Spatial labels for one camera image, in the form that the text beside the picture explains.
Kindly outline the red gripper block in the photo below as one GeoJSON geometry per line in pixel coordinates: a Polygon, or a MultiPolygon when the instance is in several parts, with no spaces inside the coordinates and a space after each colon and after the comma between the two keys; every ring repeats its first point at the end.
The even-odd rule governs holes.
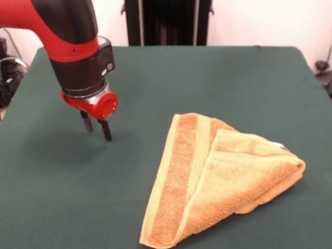
{"type": "Polygon", "coordinates": [[[96,95],[86,98],[72,98],[65,95],[62,90],[60,90],[60,92],[65,103],[80,110],[84,126],[89,133],[93,132],[90,115],[98,119],[104,139],[107,142],[112,141],[112,134],[106,118],[116,110],[118,97],[114,92],[110,91],[108,83],[106,83],[105,87],[96,95]]]}

